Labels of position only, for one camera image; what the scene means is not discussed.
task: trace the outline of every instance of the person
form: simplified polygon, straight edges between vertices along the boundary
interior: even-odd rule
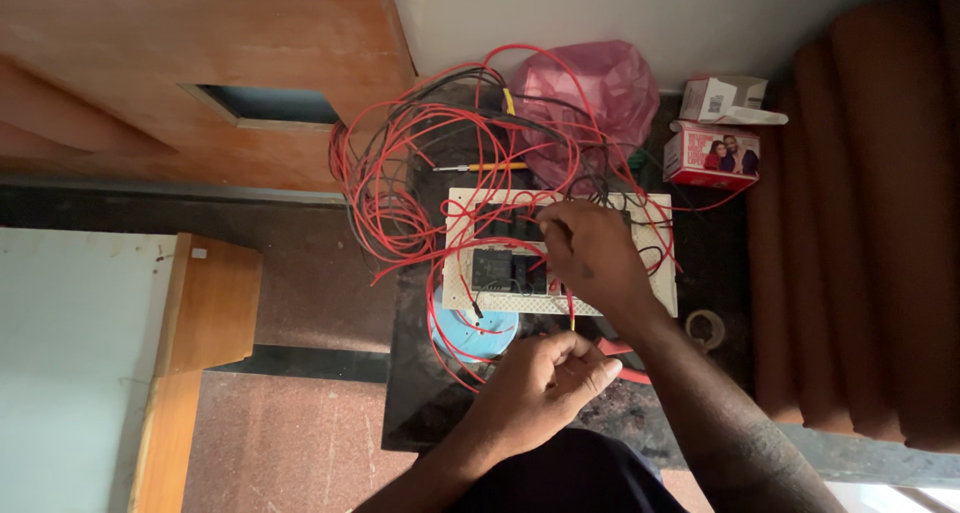
[[[727,146],[720,140],[713,140],[713,144],[710,146],[710,152],[706,154],[706,159],[703,161],[703,169],[719,170],[720,160],[726,157]]]
[[[737,139],[733,136],[724,136],[723,143],[726,145],[726,156],[730,157],[731,162],[727,163],[730,167],[729,170],[724,170],[723,167],[720,168],[721,170],[734,174],[757,174],[757,168],[760,166],[761,160],[755,152],[741,150]]]
[[[552,270],[643,360],[714,510],[843,511],[797,448],[656,300],[617,211],[568,200],[536,219]],[[564,429],[621,366],[570,331],[515,341],[462,421],[356,513],[681,511],[629,446]]]

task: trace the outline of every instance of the blue wire spool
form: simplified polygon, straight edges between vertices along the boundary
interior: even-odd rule
[[[477,318],[472,310],[460,311],[460,313],[468,319],[475,318],[473,325],[476,327],[490,331],[504,331],[498,335],[484,333],[464,323],[455,311],[441,308],[439,302],[443,300],[443,296],[444,287],[439,286],[433,294],[433,300],[436,301],[437,323],[439,323],[439,328],[443,331],[446,339],[449,340],[450,344],[454,347],[457,347],[457,349],[471,355],[476,355],[477,357],[490,359],[503,353],[503,350],[507,348],[517,335],[517,329],[521,325],[521,314],[519,312],[497,312],[490,310],[484,311],[483,318]],[[430,333],[433,336],[434,342],[436,342],[437,346],[447,355],[453,355],[450,353],[447,345],[444,344],[444,341],[441,340],[440,334],[437,332],[433,321],[429,320],[429,322]],[[457,356],[465,363],[476,362],[459,353]]]

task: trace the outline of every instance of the white box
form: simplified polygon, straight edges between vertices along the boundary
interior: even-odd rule
[[[710,125],[786,125],[783,113],[761,110],[767,80],[758,77],[692,79],[679,117]]]

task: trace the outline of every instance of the screwdriver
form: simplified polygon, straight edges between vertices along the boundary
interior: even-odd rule
[[[493,170],[506,170],[507,168],[511,170],[526,170],[527,164],[525,162],[510,162],[510,164],[483,164],[484,171],[493,171]],[[434,168],[434,172],[479,172],[480,164],[463,164],[461,166],[443,166],[439,168]]]

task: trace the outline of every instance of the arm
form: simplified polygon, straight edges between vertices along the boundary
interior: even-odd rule
[[[573,421],[622,367],[570,331],[514,342],[449,436],[356,513],[442,511],[496,463]]]
[[[843,511],[797,448],[656,300],[618,212],[584,200],[539,217],[550,266],[640,356],[717,511]]]

